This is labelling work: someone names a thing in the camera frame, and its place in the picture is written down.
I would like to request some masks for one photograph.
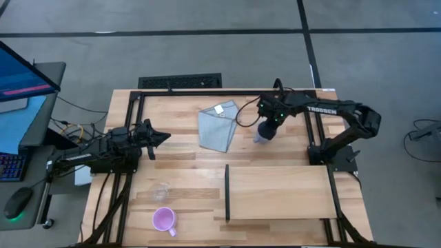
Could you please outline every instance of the black keyboard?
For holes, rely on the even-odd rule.
[[[138,80],[138,89],[222,88],[220,73],[177,76],[149,76]]]
[[[0,182],[18,182],[25,177],[27,169],[27,151],[19,151],[18,155],[0,152]]]

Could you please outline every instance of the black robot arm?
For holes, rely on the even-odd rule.
[[[77,165],[90,167],[90,172],[133,173],[138,169],[141,148],[146,147],[149,159],[156,157],[153,147],[158,147],[171,135],[157,132],[149,119],[137,123],[133,130],[116,127],[107,134],[92,139],[91,143],[66,150],[56,150],[50,158],[52,171],[63,173]]]
[[[335,138],[326,138],[320,146],[308,147],[309,162],[322,165],[330,162],[339,149],[346,147],[359,138],[371,138],[377,135],[381,115],[370,107],[353,101],[313,99],[304,92],[282,91],[279,95],[263,94],[258,106],[259,116],[267,120],[258,127],[258,134],[267,140],[276,135],[276,130],[291,115],[302,112],[317,112],[341,116],[349,128]]]

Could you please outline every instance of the gray carpet floor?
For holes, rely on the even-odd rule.
[[[304,0],[310,28],[441,27],[436,0]],[[215,28],[301,28],[291,0],[11,0],[0,33],[103,32]],[[441,119],[441,33],[313,34],[322,86],[382,115],[378,137],[353,144],[376,241],[439,247],[441,164],[413,160],[404,135],[418,118]],[[28,60],[65,61],[60,96],[106,110],[113,89],[135,88],[140,76],[220,72],[224,87],[313,87],[301,34],[179,37],[1,39]],[[57,101],[57,119],[87,123],[101,116]],[[409,143],[438,159],[431,139]],[[88,189],[53,198],[56,225],[0,232],[0,247],[61,247],[76,242]]]

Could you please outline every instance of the caster wheel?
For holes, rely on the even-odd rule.
[[[54,223],[55,223],[55,220],[47,219],[46,222],[44,222],[44,224],[43,224],[43,228],[49,229],[54,225]]]

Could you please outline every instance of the black floor stripe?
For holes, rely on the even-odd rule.
[[[3,2],[3,4],[0,6],[0,18],[1,18],[1,16],[3,15],[3,13],[5,12],[5,10],[6,10],[6,7],[8,7],[8,4],[11,2],[11,0],[5,0],[4,2]]]
[[[441,28],[313,28],[311,34],[389,34],[441,32]]]
[[[308,54],[309,64],[311,66],[314,87],[321,88],[322,83],[320,82],[320,75],[318,74],[316,55],[314,54],[314,48],[312,46],[311,35],[308,32],[308,30],[309,30],[308,20],[306,18],[306,12],[305,12],[305,7],[303,5],[303,0],[297,0],[297,6],[298,6],[299,14],[300,14],[300,20],[302,22],[302,29],[305,31],[303,33],[303,37],[305,38],[305,45],[306,45],[306,50],[307,50],[307,54]]]
[[[57,33],[3,33],[0,38],[57,38],[57,37],[148,37],[180,35],[220,35],[220,34],[301,34],[301,29],[237,29],[237,30],[158,30],[126,32],[57,32]]]
[[[241,29],[241,30],[158,30],[158,31],[116,31],[116,32],[35,32],[0,33],[0,38],[63,38],[63,37],[152,37],[183,35],[222,34],[395,34],[441,32],[441,28],[350,28],[350,29]]]

